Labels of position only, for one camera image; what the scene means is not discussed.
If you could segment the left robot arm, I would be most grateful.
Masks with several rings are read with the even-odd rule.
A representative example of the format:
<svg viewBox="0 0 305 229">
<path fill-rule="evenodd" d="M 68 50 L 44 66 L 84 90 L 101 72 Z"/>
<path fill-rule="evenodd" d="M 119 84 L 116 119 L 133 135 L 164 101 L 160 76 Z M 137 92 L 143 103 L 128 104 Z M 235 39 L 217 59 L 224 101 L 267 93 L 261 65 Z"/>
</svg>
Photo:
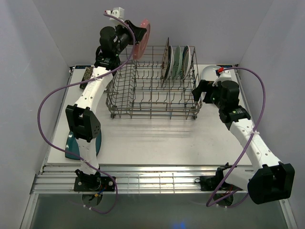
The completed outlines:
<svg viewBox="0 0 305 229">
<path fill-rule="evenodd" d="M 96 115 L 103 94 L 110 117 L 144 119 L 196 119 L 201 102 L 192 90 L 198 81 L 195 48 L 148 47 L 150 24 L 130 21 L 101 29 L 93 67 L 81 83 L 82 93 L 65 114 L 77 143 L 81 167 L 76 176 L 89 190 L 101 186 L 97 155 L 101 147 L 101 123 Z"/>
</svg>

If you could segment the pink dotted scalloped plate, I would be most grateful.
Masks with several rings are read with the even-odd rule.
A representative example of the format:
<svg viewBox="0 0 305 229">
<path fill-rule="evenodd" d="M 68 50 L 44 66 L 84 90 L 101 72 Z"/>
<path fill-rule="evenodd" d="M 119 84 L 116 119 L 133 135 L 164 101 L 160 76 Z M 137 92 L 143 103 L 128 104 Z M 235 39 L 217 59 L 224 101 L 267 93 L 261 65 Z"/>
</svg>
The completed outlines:
<svg viewBox="0 0 305 229">
<path fill-rule="evenodd" d="M 132 53 L 134 60 L 139 60 L 143 56 L 145 49 L 147 47 L 149 36 L 150 36 L 151 25 L 147 19 L 144 19 L 141 22 L 140 27 L 145 28 L 146 33 L 144 34 L 142 40 L 136 45 L 136 47 Z"/>
</svg>

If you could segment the green red rimmed white plate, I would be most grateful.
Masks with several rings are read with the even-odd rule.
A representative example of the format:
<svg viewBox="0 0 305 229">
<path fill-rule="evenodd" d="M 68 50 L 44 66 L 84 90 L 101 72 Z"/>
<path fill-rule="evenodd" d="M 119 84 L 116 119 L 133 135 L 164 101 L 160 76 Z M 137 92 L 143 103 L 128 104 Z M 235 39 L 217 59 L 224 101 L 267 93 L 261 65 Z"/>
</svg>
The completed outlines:
<svg viewBox="0 0 305 229">
<path fill-rule="evenodd" d="M 182 62 L 182 68 L 181 68 L 181 79 L 185 79 L 188 75 L 188 72 L 191 67 L 191 54 L 190 54 L 190 46 L 186 45 L 183 50 L 183 62 Z"/>
</svg>

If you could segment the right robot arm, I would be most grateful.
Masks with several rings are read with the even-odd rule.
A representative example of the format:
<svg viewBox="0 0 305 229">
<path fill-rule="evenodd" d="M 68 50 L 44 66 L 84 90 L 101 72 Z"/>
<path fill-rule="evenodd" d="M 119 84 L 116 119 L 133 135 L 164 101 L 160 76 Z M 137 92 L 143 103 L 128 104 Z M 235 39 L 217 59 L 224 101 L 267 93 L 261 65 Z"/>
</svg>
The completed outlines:
<svg viewBox="0 0 305 229">
<path fill-rule="evenodd" d="M 205 103 L 218 107 L 220 120 L 245 149 L 253 167 L 253 172 L 247 172 L 225 164 L 209 179 L 209 185 L 216 189 L 227 189 L 230 185 L 243 189 L 255 204 L 289 198 L 295 170 L 276 157 L 253 131 L 249 113 L 239 104 L 238 83 L 226 80 L 213 85 L 212 81 L 201 80 L 198 88 L 205 93 Z"/>
</svg>

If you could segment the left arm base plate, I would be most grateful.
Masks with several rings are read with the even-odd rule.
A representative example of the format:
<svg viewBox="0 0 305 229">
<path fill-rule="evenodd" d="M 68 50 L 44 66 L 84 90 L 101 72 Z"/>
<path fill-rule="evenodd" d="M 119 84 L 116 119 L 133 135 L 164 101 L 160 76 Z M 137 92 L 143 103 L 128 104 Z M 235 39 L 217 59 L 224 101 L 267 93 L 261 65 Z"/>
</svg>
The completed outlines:
<svg viewBox="0 0 305 229">
<path fill-rule="evenodd" d="M 93 187 L 93 188 L 87 187 L 85 185 L 85 183 L 82 182 L 79 177 L 76 177 L 76 179 L 75 179 L 73 191 L 76 191 L 76 192 L 100 192 L 102 190 L 106 191 L 106 192 L 115 191 L 114 182 L 109 177 L 101 177 L 101 181 L 98 181 L 97 186 Z"/>
</svg>

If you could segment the cream floral square plate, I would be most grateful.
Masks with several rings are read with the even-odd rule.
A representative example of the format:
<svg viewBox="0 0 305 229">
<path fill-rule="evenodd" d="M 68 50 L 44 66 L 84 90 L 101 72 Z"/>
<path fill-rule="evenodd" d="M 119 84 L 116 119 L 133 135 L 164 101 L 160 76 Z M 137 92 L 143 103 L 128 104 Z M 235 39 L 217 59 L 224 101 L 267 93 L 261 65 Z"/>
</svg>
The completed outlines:
<svg viewBox="0 0 305 229">
<path fill-rule="evenodd" d="M 161 86 L 163 86 L 164 80 L 166 78 L 166 71 L 168 68 L 168 62 L 169 62 L 169 37 L 167 38 L 163 58 L 162 58 L 162 65 L 161 65 Z"/>
</svg>

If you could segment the green floral plate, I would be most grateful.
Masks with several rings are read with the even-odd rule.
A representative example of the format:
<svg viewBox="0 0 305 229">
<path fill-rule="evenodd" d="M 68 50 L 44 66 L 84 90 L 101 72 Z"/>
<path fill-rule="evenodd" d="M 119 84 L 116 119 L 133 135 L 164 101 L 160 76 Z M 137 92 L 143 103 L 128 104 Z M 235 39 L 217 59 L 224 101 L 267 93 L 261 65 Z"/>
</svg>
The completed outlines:
<svg viewBox="0 0 305 229">
<path fill-rule="evenodd" d="M 172 78 L 177 79 L 180 76 L 180 70 L 182 67 L 182 49 L 180 46 L 177 46 L 174 53 L 173 59 L 173 70 L 172 70 Z"/>
</svg>

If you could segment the white oval plate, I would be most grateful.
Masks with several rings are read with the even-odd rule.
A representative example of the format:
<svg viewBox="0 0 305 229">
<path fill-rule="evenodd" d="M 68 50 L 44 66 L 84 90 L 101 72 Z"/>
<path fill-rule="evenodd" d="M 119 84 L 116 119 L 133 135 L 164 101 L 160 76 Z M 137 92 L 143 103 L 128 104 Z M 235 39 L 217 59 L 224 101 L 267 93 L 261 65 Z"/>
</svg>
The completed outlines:
<svg viewBox="0 0 305 229">
<path fill-rule="evenodd" d="M 201 72 L 201 80 L 215 81 L 219 76 L 216 71 L 221 67 L 218 65 L 208 65 Z"/>
</svg>

